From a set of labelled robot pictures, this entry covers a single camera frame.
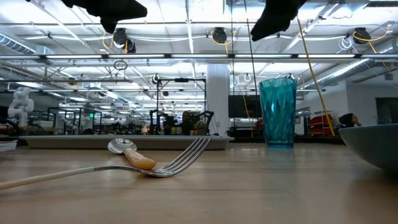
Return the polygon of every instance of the blue bowl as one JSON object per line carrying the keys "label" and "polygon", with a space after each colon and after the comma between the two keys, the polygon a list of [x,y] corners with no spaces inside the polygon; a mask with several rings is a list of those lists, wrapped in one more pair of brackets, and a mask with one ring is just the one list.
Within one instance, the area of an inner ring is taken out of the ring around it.
{"label": "blue bowl", "polygon": [[343,128],[346,145],[366,162],[398,172],[398,124]]}

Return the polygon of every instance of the black screen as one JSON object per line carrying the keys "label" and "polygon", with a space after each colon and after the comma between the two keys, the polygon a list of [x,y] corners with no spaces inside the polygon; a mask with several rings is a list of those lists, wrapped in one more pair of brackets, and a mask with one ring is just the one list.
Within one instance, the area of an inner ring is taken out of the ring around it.
{"label": "black screen", "polygon": [[[261,117],[260,96],[251,95],[244,96],[246,106],[248,107],[249,116],[251,118]],[[244,106],[242,95],[229,95],[228,97],[228,114],[230,118],[247,118],[248,114]]]}

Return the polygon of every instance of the fork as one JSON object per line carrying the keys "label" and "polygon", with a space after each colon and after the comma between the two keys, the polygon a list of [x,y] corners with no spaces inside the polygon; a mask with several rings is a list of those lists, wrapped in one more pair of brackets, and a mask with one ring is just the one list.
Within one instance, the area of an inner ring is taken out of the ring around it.
{"label": "fork", "polygon": [[0,183],[0,190],[10,189],[13,187],[19,187],[28,184],[34,184],[43,182],[46,180],[54,180],[62,177],[69,177],[72,175],[85,174],[89,172],[103,171],[103,170],[127,170],[138,172],[153,177],[172,177],[175,176],[186,168],[188,168],[193,162],[195,162],[202,152],[206,149],[207,145],[211,141],[211,138],[197,138],[184,150],[177,158],[172,162],[164,166],[163,168],[156,170],[143,170],[129,166],[99,166],[99,167],[86,167],[75,170],[68,170],[63,172],[57,172],[54,174],[39,175],[35,177],[28,177],[19,180],[12,180],[9,182]]}

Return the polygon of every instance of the fork handle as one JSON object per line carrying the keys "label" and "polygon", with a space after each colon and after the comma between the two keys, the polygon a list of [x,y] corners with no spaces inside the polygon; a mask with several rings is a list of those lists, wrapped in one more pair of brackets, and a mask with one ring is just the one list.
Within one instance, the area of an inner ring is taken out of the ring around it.
{"label": "fork handle", "polygon": [[28,185],[28,184],[39,183],[39,182],[43,182],[46,180],[54,180],[54,179],[59,179],[62,177],[69,177],[71,175],[85,174],[88,172],[94,172],[94,167],[68,170],[68,171],[63,171],[63,172],[57,172],[54,174],[39,175],[39,176],[35,176],[35,177],[28,177],[28,178],[23,178],[23,179],[19,179],[19,180],[3,182],[3,183],[0,183],[0,190],[10,189],[13,187],[19,187],[19,186]]}
{"label": "fork handle", "polygon": [[149,170],[156,166],[156,162],[153,159],[148,159],[135,150],[125,149],[123,153],[131,165],[137,169]]}

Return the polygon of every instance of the table surface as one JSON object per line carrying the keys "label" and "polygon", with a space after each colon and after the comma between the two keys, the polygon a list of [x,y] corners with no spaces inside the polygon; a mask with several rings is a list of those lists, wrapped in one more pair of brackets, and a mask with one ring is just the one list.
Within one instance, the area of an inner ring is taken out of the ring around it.
{"label": "table surface", "polygon": [[[180,151],[143,151],[165,165]],[[0,153],[0,182],[129,165],[105,150]],[[398,180],[345,146],[230,144],[168,179],[108,170],[0,191],[3,223],[398,223]]]}

